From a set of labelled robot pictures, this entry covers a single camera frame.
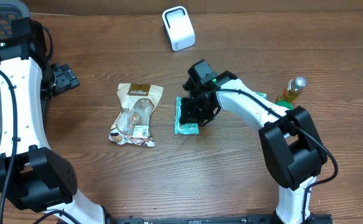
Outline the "light green wipes packet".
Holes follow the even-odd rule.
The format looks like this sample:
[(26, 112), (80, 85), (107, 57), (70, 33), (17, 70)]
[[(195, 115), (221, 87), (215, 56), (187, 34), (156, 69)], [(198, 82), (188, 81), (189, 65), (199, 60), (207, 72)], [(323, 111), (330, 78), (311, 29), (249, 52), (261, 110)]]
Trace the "light green wipes packet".
[(181, 97), (176, 97), (176, 103), (175, 103), (175, 134), (199, 134), (199, 127), (196, 123), (186, 123), (181, 124), (180, 118), (181, 118)]

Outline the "small teal white packet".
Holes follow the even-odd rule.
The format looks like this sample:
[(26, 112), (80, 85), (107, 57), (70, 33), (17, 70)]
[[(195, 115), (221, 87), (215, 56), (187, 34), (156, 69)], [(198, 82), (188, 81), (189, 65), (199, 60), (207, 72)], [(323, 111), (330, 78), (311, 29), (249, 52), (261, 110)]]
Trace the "small teal white packet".
[(262, 98), (266, 99), (267, 98), (267, 94), (266, 93), (260, 93), (260, 92), (256, 92), (257, 95), (261, 96)]

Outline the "brown snack packet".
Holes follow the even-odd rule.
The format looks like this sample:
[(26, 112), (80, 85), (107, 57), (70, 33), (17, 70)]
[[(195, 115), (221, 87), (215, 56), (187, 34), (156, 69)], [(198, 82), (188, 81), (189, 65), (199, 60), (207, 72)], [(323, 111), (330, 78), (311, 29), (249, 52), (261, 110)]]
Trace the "brown snack packet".
[(163, 87), (157, 85), (120, 83), (117, 96), (121, 112), (111, 126), (109, 140), (119, 145), (154, 147), (150, 117), (158, 107), (162, 93)]

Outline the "green lid white jar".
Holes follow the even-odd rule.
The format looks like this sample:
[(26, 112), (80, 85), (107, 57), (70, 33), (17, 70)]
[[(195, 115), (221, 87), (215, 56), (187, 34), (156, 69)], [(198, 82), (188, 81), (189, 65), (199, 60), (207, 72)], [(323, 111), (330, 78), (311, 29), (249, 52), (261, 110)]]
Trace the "green lid white jar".
[(282, 106), (287, 108), (288, 110), (293, 110), (294, 107), (292, 106), (291, 103), (287, 102), (287, 101), (277, 101), (275, 102), (276, 105)]

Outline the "yellow drink bottle silver cap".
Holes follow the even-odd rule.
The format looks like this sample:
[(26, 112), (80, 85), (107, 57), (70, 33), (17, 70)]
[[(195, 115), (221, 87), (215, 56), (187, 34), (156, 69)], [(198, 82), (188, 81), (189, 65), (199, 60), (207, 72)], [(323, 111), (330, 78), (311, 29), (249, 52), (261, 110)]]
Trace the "yellow drink bottle silver cap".
[(282, 93), (276, 97), (275, 102), (286, 101), (292, 103), (300, 96), (305, 86), (306, 79), (304, 77), (291, 79)]

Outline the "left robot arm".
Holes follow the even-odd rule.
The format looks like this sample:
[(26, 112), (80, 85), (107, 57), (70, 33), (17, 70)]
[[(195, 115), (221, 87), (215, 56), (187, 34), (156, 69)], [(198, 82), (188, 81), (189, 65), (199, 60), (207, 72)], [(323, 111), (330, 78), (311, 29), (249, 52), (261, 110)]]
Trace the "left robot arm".
[(53, 152), (44, 130), (48, 101), (80, 83), (68, 65), (50, 63), (52, 38), (28, 17), (13, 20), (0, 40), (1, 203), (65, 223), (109, 223), (111, 218), (78, 188), (72, 164)]

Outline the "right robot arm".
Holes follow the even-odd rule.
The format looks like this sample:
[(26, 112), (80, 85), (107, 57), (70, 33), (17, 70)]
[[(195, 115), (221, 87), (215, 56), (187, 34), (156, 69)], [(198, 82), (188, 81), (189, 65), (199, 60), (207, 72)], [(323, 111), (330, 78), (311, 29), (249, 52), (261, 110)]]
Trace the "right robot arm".
[(316, 178), (328, 155), (307, 110), (276, 105), (250, 90), (229, 72), (214, 72), (205, 60), (188, 69), (180, 123), (204, 126), (221, 109), (259, 132), (265, 165), (278, 184), (278, 205), (268, 215), (248, 215), (247, 223), (332, 223), (330, 215), (310, 211)]

